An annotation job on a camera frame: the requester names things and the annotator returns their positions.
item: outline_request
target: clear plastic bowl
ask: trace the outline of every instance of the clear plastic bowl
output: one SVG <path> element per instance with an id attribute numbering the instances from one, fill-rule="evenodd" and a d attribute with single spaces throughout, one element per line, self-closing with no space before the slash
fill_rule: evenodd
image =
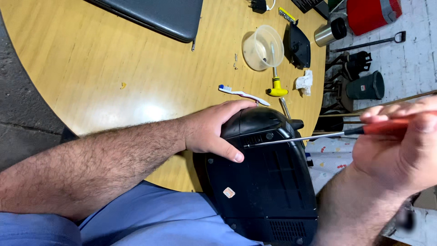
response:
<path id="1" fill-rule="evenodd" d="M 243 55 L 247 65 L 254 70 L 277 67 L 284 59 L 284 44 L 273 27 L 262 25 L 244 41 Z"/>

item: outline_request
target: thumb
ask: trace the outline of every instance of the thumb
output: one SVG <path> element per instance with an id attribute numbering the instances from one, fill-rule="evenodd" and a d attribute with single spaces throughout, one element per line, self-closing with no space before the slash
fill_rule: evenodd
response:
<path id="1" fill-rule="evenodd" d="M 408 125 L 401 145 L 401 155 L 410 165 L 420 157 L 435 151 L 437 146 L 437 116 L 431 113 L 417 114 Z"/>
<path id="2" fill-rule="evenodd" d="M 221 137 L 215 137 L 212 140 L 209 151 L 233 162 L 240 163 L 244 160 L 244 155 Z"/>

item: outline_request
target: concrete floor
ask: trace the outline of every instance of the concrete floor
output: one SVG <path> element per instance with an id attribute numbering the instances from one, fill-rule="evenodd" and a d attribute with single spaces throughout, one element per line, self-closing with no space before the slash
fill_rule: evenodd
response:
<path id="1" fill-rule="evenodd" d="M 0 18 L 0 171 L 58 145 L 64 127 L 22 67 Z"/>

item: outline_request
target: sticker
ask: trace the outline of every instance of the sticker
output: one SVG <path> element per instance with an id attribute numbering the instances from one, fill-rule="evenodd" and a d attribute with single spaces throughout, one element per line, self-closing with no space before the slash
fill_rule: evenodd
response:
<path id="1" fill-rule="evenodd" d="M 232 198 L 235 195 L 235 192 L 228 187 L 223 191 L 223 194 L 225 194 L 228 198 Z"/>

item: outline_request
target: power adapter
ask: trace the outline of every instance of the power adapter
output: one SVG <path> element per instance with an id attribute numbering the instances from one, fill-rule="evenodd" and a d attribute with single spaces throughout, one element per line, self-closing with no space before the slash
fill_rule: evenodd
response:
<path id="1" fill-rule="evenodd" d="M 264 14 L 267 11 L 266 0 L 252 0 L 250 3 L 253 12 Z"/>

